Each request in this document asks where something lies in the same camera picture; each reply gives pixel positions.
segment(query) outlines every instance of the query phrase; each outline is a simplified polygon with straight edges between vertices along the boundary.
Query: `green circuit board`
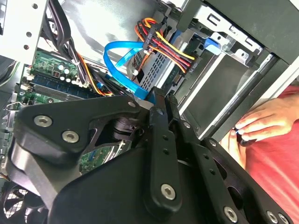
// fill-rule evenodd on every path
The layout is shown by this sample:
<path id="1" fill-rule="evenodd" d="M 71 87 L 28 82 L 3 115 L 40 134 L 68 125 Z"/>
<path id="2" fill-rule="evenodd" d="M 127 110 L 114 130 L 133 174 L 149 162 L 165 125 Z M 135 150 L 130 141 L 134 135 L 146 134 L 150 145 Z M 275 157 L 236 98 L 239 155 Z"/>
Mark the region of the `green circuit board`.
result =
<path id="1" fill-rule="evenodd" d="M 53 72 L 61 72 L 61 70 L 58 69 L 58 65 L 61 63 L 64 63 L 64 67 L 68 67 L 70 69 L 70 75 L 74 77 L 77 76 L 78 71 L 75 65 L 64 60 L 60 60 L 59 58 L 53 57 L 50 54 L 48 55 L 46 52 L 37 51 L 36 58 L 33 65 L 31 66 L 31 69 L 29 71 L 23 71 L 21 84 L 23 84 L 22 80 L 24 74 L 28 75 L 41 73 L 52 78 L 59 78 L 53 77 Z M 62 102 L 62 100 L 33 92 L 30 88 L 27 91 L 19 89 L 17 101 L 24 106 Z M 20 104 L 13 105 L 13 109 L 15 110 L 19 110 L 21 107 L 22 106 Z M 106 157 L 110 153 L 110 150 L 111 147 L 102 147 L 83 155 L 81 160 L 79 161 L 81 166 L 81 173 L 85 174 L 102 165 Z"/>
<path id="2" fill-rule="evenodd" d="M 68 68 L 69 75 L 72 77 L 76 77 L 78 75 L 77 67 L 74 64 L 55 58 L 42 51 L 36 52 L 36 58 L 32 65 L 31 72 L 41 72 L 51 77 L 59 78 L 60 75 L 64 73 L 64 70 L 60 70 L 58 68 L 59 65 L 62 65 L 64 69 Z"/>
<path id="3" fill-rule="evenodd" d="M 18 101 L 24 105 L 38 105 L 38 104 L 51 104 L 61 102 L 59 99 L 51 98 L 42 94 L 34 92 L 21 91 L 18 94 Z"/>
<path id="4" fill-rule="evenodd" d="M 111 149 L 112 147 L 102 147 L 83 155 L 80 160 L 80 166 L 82 167 L 81 173 L 85 174 L 102 165 Z"/>

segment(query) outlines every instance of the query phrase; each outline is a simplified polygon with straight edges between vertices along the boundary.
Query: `orange wire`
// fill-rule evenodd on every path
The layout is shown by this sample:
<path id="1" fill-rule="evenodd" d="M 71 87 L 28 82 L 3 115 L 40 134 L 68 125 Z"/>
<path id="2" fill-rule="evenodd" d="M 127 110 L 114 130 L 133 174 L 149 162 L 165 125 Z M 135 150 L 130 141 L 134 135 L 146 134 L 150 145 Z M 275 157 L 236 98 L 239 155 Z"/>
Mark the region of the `orange wire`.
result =
<path id="1" fill-rule="evenodd" d="M 140 38 L 140 40 L 142 40 L 142 42 L 144 42 L 143 37 L 141 36 L 141 34 L 137 30 L 137 25 L 135 26 L 135 32 L 138 35 L 138 37 Z M 154 48 L 152 45 L 149 45 L 149 47 L 152 48 L 152 49 L 154 49 L 154 50 L 156 50 L 157 52 L 161 53 L 162 55 L 164 55 L 165 57 L 169 58 L 170 60 L 172 60 L 184 73 L 186 73 L 186 70 L 178 62 L 176 62 L 173 58 L 171 58 L 170 56 L 168 56 L 167 54 L 165 54 L 161 50 L 159 50 L 157 48 Z"/>
<path id="2" fill-rule="evenodd" d="M 165 54 L 163 51 L 159 50 L 158 48 L 154 48 L 151 45 L 149 45 L 149 47 L 156 50 L 157 52 L 161 53 L 162 55 L 169 58 L 170 60 L 172 60 L 183 71 L 183 73 L 186 73 L 186 70 L 178 62 L 176 62 L 173 58 L 169 57 L 167 54 Z"/>
<path id="3" fill-rule="evenodd" d="M 140 64 L 140 66 L 139 66 L 139 69 L 138 69 L 138 71 L 140 71 L 140 70 L 141 70 L 141 68 L 142 68 L 143 64 L 145 63 L 146 59 L 148 59 L 148 58 L 149 58 L 149 56 L 150 56 L 150 55 L 146 55 L 146 56 L 144 57 L 144 59 L 142 60 L 142 62 L 141 62 L 141 64 Z"/>
<path id="4" fill-rule="evenodd" d="M 85 63 L 84 59 L 82 58 L 82 56 L 77 52 L 78 54 L 78 57 L 81 59 L 83 65 L 85 66 L 86 68 L 86 71 L 87 71 L 87 75 L 88 75 L 88 78 L 89 78 L 89 81 L 91 83 L 91 85 L 93 86 L 93 88 L 96 90 L 96 92 L 102 96 L 109 96 L 109 95 L 106 95 L 106 93 L 103 93 L 101 90 L 98 89 L 98 87 L 95 85 L 94 81 L 93 81 L 93 78 L 92 76 L 90 75 L 90 72 L 89 72 L 89 69 L 87 67 L 87 64 Z"/>

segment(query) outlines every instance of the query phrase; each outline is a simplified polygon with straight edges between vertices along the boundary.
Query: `screw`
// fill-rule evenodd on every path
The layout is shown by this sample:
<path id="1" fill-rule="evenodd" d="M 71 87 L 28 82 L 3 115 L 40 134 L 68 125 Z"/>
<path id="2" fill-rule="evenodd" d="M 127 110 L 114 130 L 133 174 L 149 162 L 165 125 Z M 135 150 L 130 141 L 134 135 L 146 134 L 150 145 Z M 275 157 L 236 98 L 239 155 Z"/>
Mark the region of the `screw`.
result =
<path id="1" fill-rule="evenodd" d="M 232 208 L 225 206 L 224 207 L 224 213 L 226 215 L 226 217 L 232 222 L 232 223 L 237 223 L 238 222 L 238 216 L 235 213 L 234 210 L 232 210 Z"/>
<path id="2" fill-rule="evenodd" d="M 136 105 L 135 105 L 133 102 L 128 102 L 128 104 L 129 104 L 131 107 L 136 107 Z"/>
<path id="3" fill-rule="evenodd" d="M 159 114 L 161 114 L 161 115 L 163 115 L 164 114 L 164 112 L 161 110 L 161 109 L 157 109 L 157 112 L 159 113 Z"/>
<path id="4" fill-rule="evenodd" d="M 174 200 L 176 197 L 176 192 L 174 191 L 173 187 L 167 183 L 162 184 L 161 193 L 168 200 Z"/>
<path id="5" fill-rule="evenodd" d="M 278 216 L 281 218 L 281 220 L 282 220 L 285 224 L 289 224 L 289 221 L 286 219 L 286 217 L 284 217 L 283 214 L 279 213 Z"/>
<path id="6" fill-rule="evenodd" d="M 68 143 L 76 143 L 79 141 L 79 135 L 74 131 L 65 131 L 62 133 L 62 139 Z"/>
<path id="7" fill-rule="evenodd" d="M 214 146 L 214 147 L 217 146 L 216 142 L 214 142 L 213 140 L 210 140 L 210 143 L 211 143 L 211 145 Z"/>
<path id="8" fill-rule="evenodd" d="M 270 211 L 267 211 L 267 215 L 268 215 L 268 218 L 271 220 L 271 222 L 277 224 L 278 223 L 278 220 L 277 218 L 275 217 L 275 215 L 273 215 L 272 212 Z"/>
<path id="9" fill-rule="evenodd" d="M 189 123 L 187 123 L 187 122 L 184 122 L 184 125 L 185 125 L 186 128 L 190 128 L 190 127 L 191 127 L 191 126 L 189 125 Z"/>
<path id="10" fill-rule="evenodd" d="M 48 116 L 38 115 L 33 119 L 34 123 L 40 127 L 49 127 L 52 125 L 53 121 Z"/>

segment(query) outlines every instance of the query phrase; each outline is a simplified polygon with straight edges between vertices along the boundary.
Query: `capacitor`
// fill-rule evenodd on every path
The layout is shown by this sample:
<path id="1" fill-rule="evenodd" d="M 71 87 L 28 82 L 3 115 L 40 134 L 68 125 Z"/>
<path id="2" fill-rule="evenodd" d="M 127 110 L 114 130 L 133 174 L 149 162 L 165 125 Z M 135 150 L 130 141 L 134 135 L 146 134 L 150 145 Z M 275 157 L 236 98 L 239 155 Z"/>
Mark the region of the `capacitor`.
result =
<path id="1" fill-rule="evenodd" d="M 64 69 L 64 64 L 63 63 L 60 63 L 57 67 L 59 70 L 63 71 Z"/>
<path id="2" fill-rule="evenodd" d="M 59 79 L 60 79 L 61 81 L 64 81 L 64 80 L 65 80 L 65 74 L 62 73 L 62 74 L 60 75 Z"/>
<path id="3" fill-rule="evenodd" d="M 71 76 L 70 75 L 66 76 L 65 80 L 66 80 L 67 83 L 70 83 L 71 82 Z"/>
<path id="4" fill-rule="evenodd" d="M 65 73 L 66 75 L 68 75 L 68 74 L 70 73 L 70 68 L 69 68 L 69 67 L 65 67 L 65 68 L 64 68 L 64 73 Z"/>
<path id="5" fill-rule="evenodd" d="M 71 83 L 72 83 L 72 84 L 76 84 L 76 83 L 77 83 L 77 77 L 73 77 L 73 78 L 71 78 Z"/>

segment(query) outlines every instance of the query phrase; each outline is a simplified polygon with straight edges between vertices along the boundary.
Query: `fan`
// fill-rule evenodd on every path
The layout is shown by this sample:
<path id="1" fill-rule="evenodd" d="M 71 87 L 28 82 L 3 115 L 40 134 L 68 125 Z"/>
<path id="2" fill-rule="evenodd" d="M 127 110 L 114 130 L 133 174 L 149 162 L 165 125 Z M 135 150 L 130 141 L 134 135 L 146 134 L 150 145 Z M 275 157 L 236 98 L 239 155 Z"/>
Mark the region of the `fan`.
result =
<path id="1" fill-rule="evenodd" d="M 0 199 L 0 218 L 5 224 L 45 224 L 47 222 L 48 210 L 39 196 L 15 183 L 6 184 L 8 186 L 3 187 Z"/>

